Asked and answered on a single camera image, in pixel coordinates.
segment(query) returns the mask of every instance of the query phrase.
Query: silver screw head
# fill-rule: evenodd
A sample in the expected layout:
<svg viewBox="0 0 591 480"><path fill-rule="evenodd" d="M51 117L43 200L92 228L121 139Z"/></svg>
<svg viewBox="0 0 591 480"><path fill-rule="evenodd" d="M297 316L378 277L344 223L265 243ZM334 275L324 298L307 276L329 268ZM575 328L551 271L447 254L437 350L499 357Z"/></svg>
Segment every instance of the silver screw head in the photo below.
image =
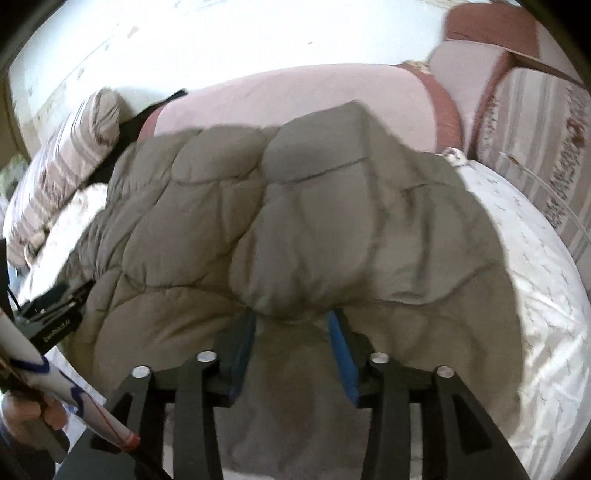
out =
<svg viewBox="0 0 591 480"><path fill-rule="evenodd" d="M455 374L456 373L453 371L453 368L448 367L446 365L442 365L437 369L437 375L439 375L442 378L451 378Z"/></svg>
<svg viewBox="0 0 591 480"><path fill-rule="evenodd" d="M387 364L390 357L387 353L374 352L371 354L369 359L375 364Z"/></svg>
<svg viewBox="0 0 591 480"><path fill-rule="evenodd" d="M135 367L131 371L131 375L134 378L145 378L150 374L150 368L146 367L145 365L140 365L139 367Z"/></svg>
<svg viewBox="0 0 591 480"><path fill-rule="evenodd" d="M197 355L197 362L208 364L209 362L213 362L216 358L216 352L212 352L211 350L205 350L204 352L201 352Z"/></svg>

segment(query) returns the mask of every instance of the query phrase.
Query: gray comforter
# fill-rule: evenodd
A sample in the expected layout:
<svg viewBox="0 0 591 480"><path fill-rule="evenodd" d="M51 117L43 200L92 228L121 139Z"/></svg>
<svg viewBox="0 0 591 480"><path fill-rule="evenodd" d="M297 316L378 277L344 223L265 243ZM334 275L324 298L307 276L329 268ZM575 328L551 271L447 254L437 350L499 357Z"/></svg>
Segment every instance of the gray comforter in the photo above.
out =
<svg viewBox="0 0 591 480"><path fill-rule="evenodd" d="M505 434L518 420L519 318L491 221L443 157L356 103L130 147L61 277L96 280L65 352L106 395L258 313L245 390L216 413L234 471L359 478L369 415L338 381L334 306L404 364L452 366Z"/></svg>

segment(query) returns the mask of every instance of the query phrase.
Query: white wall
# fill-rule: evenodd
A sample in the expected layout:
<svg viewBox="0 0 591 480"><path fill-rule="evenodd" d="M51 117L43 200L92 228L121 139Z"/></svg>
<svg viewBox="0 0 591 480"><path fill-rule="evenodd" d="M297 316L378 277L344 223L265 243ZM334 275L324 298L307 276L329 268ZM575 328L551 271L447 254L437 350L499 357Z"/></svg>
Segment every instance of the white wall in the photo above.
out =
<svg viewBox="0 0 591 480"><path fill-rule="evenodd" d="M131 115L180 88L265 70L424 60L445 14L421 0L69 0L11 67L15 111L35 151L103 86Z"/></svg>

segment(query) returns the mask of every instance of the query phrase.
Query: black metal frame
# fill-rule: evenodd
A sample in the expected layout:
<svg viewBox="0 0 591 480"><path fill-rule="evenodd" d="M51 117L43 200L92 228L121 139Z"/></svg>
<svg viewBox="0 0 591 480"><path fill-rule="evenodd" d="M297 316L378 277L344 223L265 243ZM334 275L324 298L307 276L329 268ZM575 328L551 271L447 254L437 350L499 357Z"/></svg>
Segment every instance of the black metal frame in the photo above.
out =
<svg viewBox="0 0 591 480"><path fill-rule="evenodd" d="M255 326L256 315L246 310L218 335L212 351L178 368L134 369L106 407L139 432L140 447L126 454L87 431L56 480L170 480L161 467L167 403L176 405L174 478L222 480L213 409L231 407L240 395ZM372 409L362 480L409 478L410 403L422 406L424 480L529 480L485 409L451 369L403 367L375 352L366 336L351 332L340 310L329 313L329 332L346 394L357 408Z"/></svg>

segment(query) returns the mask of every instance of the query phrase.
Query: striped fabric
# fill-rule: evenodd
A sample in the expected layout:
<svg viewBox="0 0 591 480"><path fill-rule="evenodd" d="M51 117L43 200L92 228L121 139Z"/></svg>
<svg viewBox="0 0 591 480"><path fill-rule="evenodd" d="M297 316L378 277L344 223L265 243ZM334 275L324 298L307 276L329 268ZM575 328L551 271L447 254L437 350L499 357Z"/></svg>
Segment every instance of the striped fabric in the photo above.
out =
<svg viewBox="0 0 591 480"><path fill-rule="evenodd" d="M4 221L8 262L27 264L45 241L51 219L109 154L119 138L115 92L86 99L41 147L11 198Z"/></svg>
<svg viewBox="0 0 591 480"><path fill-rule="evenodd" d="M496 88L478 160L509 180L568 247L591 293L589 93L566 80L514 69Z"/></svg>

